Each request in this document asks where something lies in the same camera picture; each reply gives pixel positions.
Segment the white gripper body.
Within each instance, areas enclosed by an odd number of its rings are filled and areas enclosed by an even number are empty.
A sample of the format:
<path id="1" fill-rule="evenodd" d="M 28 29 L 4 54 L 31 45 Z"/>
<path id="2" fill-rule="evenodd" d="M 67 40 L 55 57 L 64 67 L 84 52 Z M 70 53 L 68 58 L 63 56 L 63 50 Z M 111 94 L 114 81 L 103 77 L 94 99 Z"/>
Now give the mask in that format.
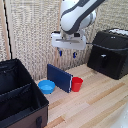
<path id="1" fill-rule="evenodd" d="M 64 32 L 53 32 L 51 38 L 51 44 L 53 47 L 76 50 L 84 50 L 86 47 L 86 37 L 83 30 L 71 35 Z"/>

